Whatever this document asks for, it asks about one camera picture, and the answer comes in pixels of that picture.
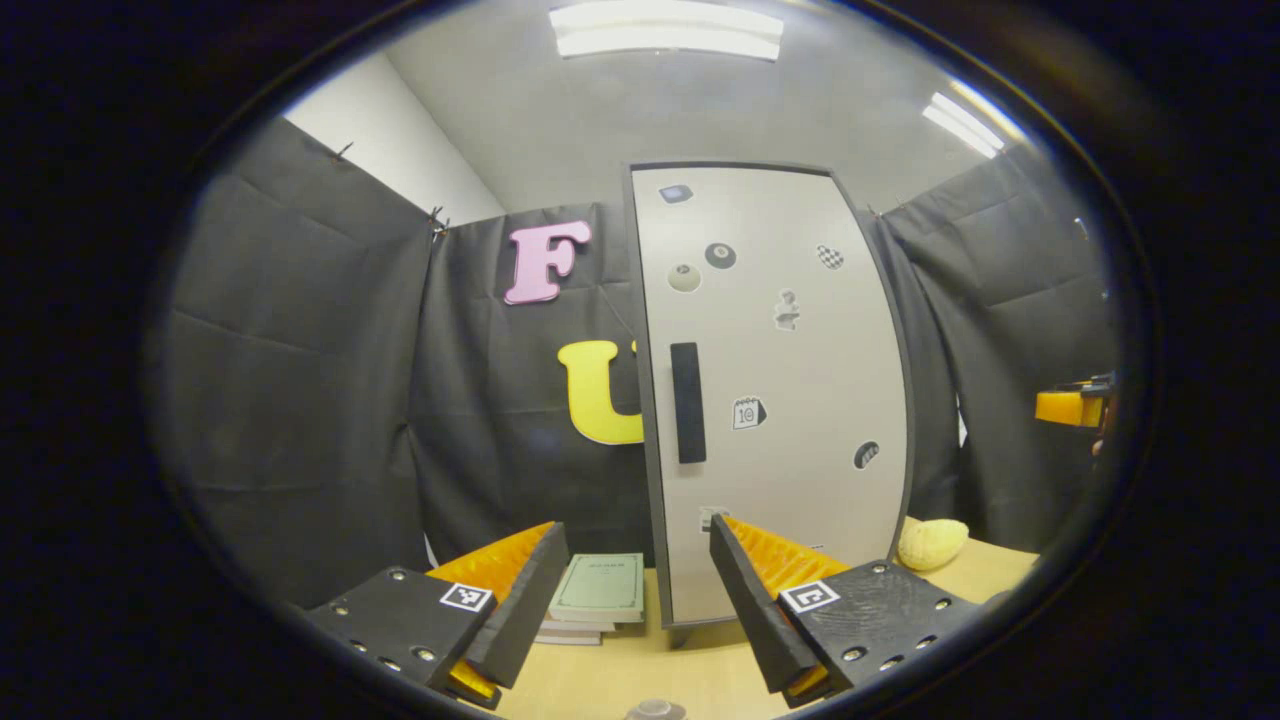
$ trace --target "door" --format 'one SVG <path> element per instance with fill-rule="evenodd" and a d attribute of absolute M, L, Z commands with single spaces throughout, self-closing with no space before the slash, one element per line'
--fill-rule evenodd
<path fill-rule="evenodd" d="M 904 363 L 835 179 L 628 172 L 663 624 L 733 616 L 708 550 L 716 511 L 850 565 L 887 557 L 908 489 Z"/>

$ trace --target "wooden table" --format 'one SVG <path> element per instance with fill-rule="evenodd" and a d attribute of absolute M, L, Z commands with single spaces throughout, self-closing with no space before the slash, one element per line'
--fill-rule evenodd
<path fill-rule="evenodd" d="M 916 523 L 908 518 L 906 527 Z M 970 539 L 950 564 L 922 578 L 972 602 L 1014 587 L 1036 555 Z M 640 701 L 662 698 L 690 720 L 755 720 L 785 715 L 769 694 L 741 625 L 694 630 L 671 650 L 662 629 L 658 580 L 645 570 L 645 623 L 604 635 L 600 646 L 534 643 L 516 687 L 503 691 L 498 714 L 512 720 L 621 720 Z"/>

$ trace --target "ceiling light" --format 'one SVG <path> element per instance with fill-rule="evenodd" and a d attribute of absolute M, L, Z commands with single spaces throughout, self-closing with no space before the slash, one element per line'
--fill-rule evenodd
<path fill-rule="evenodd" d="M 1023 135 L 1021 128 L 1014 124 L 1014 122 L 1009 119 L 1009 115 L 1001 113 L 998 108 L 991 104 L 991 101 L 982 95 L 978 95 L 978 91 L 955 79 L 951 81 L 951 90 L 956 91 L 956 94 L 968 100 L 974 108 L 982 110 L 1000 129 L 1005 131 L 1005 135 L 1009 136 L 1010 140 L 1015 142 L 1025 140 L 1027 136 Z"/>
<path fill-rule="evenodd" d="M 966 128 L 964 123 L 940 110 L 937 105 L 929 105 L 928 108 L 925 108 L 924 117 L 940 124 L 943 129 L 948 131 L 951 135 L 965 141 L 969 145 L 969 147 L 973 147 L 974 150 L 982 152 L 987 158 L 996 156 L 995 147 L 992 147 L 984 140 L 978 137 L 978 133 Z"/>
<path fill-rule="evenodd" d="M 777 60 L 782 42 L 782 20 L 708 3 L 604 0 L 549 15 L 563 58 L 681 49 Z"/>
<path fill-rule="evenodd" d="M 1001 147 L 1005 146 L 1005 141 L 1000 140 L 1000 137 L 996 136 L 996 133 L 991 132 L 991 128 L 982 124 L 982 122 L 979 122 L 978 118 L 970 115 L 968 110 L 965 110 L 960 105 L 956 105 L 956 102 L 950 97 L 947 97 L 946 95 L 942 95 L 941 92 L 934 92 L 932 102 L 943 113 L 960 120 L 960 123 L 964 127 L 973 131 L 973 133 L 980 137 L 982 141 L 986 142 L 987 145 L 995 147 L 996 150 L 1000 150 Z"/>

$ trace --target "black door handle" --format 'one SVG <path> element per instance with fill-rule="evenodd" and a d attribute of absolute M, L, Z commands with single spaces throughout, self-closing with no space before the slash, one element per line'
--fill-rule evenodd
<path fill-rule="evenodd" d="M 671 377 L 676 391 L 676 441 L 680 462 L 707 461 L 703 432 L 703 378 L 698 370 L 698 343 L 671 345 Z"/>

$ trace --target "black fabric backdrop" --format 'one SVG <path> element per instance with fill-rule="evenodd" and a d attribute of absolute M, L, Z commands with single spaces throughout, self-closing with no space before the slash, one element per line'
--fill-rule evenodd
<path fill-rule="evenodd" d="M 507 305 L 512 232 L 585 220 L 559 296 Z M 436 242 L 422 297 L 410 393 L 422 518 L 442 562 L 547 520 L 563 520 L 571 552 L 644 552 L 653 564 L 644 447 L 608 446 L 570 420 L 572 342 L 618 346 L 613 407 L 640 413 L 634 305 L 622 220 L 605 206 L 516 213 L 453 228 Z"/>
<path fill-rule="evenodd" d="M 399 432 L 426 228 L 283 119 L 191 218 L 165 343 L 174 460 L 273 596 L 311 607 L 428 566 Z"/>
<path fill-rule="evenodd" d="M 1034 419 L 1036 393 L 1110 372 L 1116 337 L 1085 208 L 1018 146 L 883 217 L 941 332 L 968 438 L 954 484 L 911 512 L 1039 551 L 1098 482 L 1092 438 Z"/>

